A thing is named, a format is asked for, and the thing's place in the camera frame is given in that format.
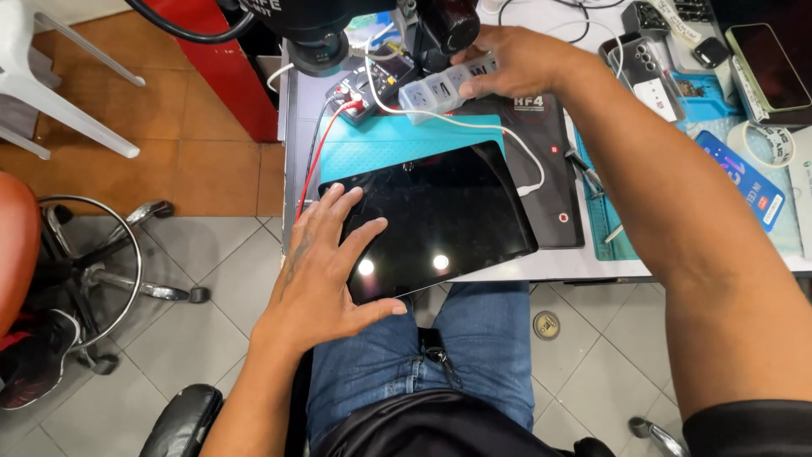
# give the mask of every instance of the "black tablet screen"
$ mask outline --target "black tablet screen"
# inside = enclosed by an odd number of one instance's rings
[[[326,182],[319,194],[335,182],[364,190],[342,241],[369,220],[389,221],[349,277],[355,303],[408,294],[538,250],[496,141]]]

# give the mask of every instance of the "fingernail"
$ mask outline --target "fingernail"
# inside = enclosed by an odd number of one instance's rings
[[[471,89],[471,85],[468,83],[463,83],[460,86],[460,97],[471,98],[471,96],[473,96],[473,89]]]

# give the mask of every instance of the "black leather armrest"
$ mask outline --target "black leather armrest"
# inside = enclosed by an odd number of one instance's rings
[[[220,408],[222,394],[211,385],[185,387],[158,417],[140,457],[197,457]]]

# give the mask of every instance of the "white plastic chair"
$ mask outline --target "white plastic chair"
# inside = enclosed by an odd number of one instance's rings
[[[34,77],[28,64],[28,50],[31,48],[35,21],[55,28],[134,85],[145,85],[144,78],[130,73],[71,28],[49,17],[40,7],[25,0],[0,0],[0,94],[18,98],[128,159],[136,157],[139,149],[135,145],[73,106]],[[0,128],[0,137],[43,159],[50,159],[50,151],[46,148],[7,128]]]

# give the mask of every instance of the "blue card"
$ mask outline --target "blue card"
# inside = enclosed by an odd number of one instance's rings
[[[728,172],[728,176],[758,217],[758,222],[766,232],[770,232],[781,208],[784,207],[786,200],[784,193],[713,133],[702,130],[694,141]]]

